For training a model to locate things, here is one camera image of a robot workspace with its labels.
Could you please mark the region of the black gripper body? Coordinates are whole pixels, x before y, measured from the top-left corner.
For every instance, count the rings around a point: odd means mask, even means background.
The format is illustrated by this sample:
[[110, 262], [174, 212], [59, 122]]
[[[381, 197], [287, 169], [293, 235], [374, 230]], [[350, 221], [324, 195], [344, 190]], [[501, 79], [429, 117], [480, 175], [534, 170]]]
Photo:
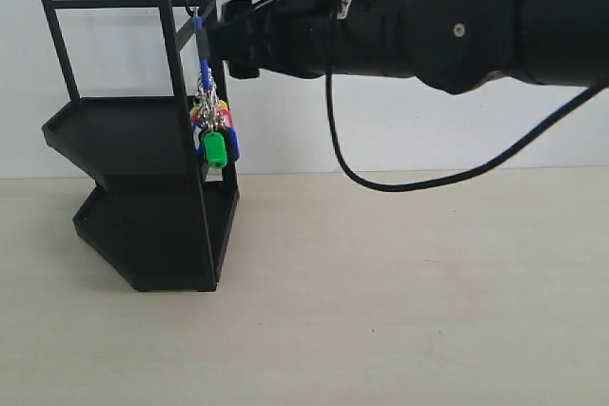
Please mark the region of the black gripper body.
[[341, 0], [285, 0], [280, 17], [285, 32], [284, 59], [222, 59], [235, 79], [255, 79], [263, 70], [302, 79], [324, 75], [330, 27]]

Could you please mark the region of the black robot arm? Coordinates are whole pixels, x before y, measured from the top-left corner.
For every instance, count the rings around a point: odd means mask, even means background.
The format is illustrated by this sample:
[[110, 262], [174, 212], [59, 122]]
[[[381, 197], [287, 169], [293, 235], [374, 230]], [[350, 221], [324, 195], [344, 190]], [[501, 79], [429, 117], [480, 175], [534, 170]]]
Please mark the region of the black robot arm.
[[236, 79], [415, 78], [455, 95], [498, 78], [590, 87], [608, 75], [608, 0], [231, 0], [207, 40]]

